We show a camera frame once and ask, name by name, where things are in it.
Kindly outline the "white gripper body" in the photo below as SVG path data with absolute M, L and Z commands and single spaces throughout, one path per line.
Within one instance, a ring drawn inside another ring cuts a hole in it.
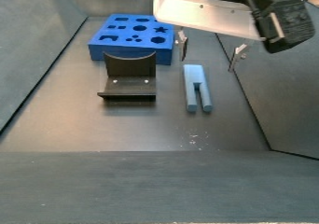
M 278 0 L 277 4 L 293 6 L 293 2 L 302 0 Z M 261 6 L 269 0 L 257 1 Z M 315 28 L 306 8 L 297 9 L 297 15 L 307 15 L 301 24 L 291 28 L 281 28 L 279 38 L 299 41 L 314 37 Z M 154 0 L 154 15 L 158 21 L 182 27 L 195 28 L 218 34 L 266 41 L 254 24 L 254 16 L 247 5 L 235 0 Z

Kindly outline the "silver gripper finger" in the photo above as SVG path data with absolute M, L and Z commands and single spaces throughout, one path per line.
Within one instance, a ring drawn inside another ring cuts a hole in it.
M 176 32 L 176 45 L 179 46 L 179 59 L 183 61 L 187 54 L 189 37 L 182 29 Z
M 230 67 L 229 67 L 230 72 L 235 70 L 235 64 L 242 59 L 242 56 L 246 53 L 247 48 L 249 48 L 247 44 L 242 44 L 239 47 L 235 48 L 234 56 L 233 56 Z

